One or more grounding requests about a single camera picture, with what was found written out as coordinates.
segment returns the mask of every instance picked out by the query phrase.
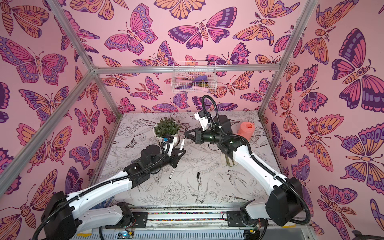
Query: white wire basket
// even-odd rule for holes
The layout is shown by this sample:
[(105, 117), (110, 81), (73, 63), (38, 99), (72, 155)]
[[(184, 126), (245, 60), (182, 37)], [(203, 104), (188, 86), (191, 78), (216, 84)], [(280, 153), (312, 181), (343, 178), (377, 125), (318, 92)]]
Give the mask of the white wire basket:
[(193, 61), (195, 65), (187, 65), (187, 61), (174, 61), (171, 86), (173, 93), (216, 93), (216, 62)]

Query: bird drawing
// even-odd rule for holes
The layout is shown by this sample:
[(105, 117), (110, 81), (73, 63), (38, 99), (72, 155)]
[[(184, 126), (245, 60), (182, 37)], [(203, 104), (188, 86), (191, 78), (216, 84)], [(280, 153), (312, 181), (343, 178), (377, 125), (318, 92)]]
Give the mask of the bird drawing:
[(229, 175), (229, 181), (231, 182), (232, 186), (234, 188), (236, 188), (236, 190), (238, 192), (240, 192), (236, 186), (236, 179), (239, 180), (244, 186), (245, 185), (248, 185), (243, 179), (241, 179), (238, 174), (241, 174), (243, 176), (245, 176), (244, 174), (238, 172), (238, 171), (235, 171), (235, 170), (228, 170), (228, 172), (226, 173), (227, 175)]
[(207, 187), (205, 189), (205, 192), (203, 191), (203, 188), (201, 187), (201, 177), (197, 179), (197, 190), (194, 189), (188, 182), (187, 179), (187, 184), (188, 184), (188, 189), (189, 192), (191, 193), (192, 196), (197, 197), (196, 198), (196, 203), (197, 204), (202, 204), (207, 197), (208, 193), (208, 182), (207, 182)]

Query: pink object in basket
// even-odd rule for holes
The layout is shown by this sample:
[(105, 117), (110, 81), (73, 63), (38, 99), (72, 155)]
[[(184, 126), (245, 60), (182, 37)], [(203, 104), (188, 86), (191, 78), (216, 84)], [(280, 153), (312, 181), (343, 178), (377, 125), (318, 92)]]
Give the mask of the pink object in basket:
[(245, 137), (248, 141), (251, 141), (251, 136), (255, 131), (255, 125), (251, 122), (242, 122), (237, 135)]

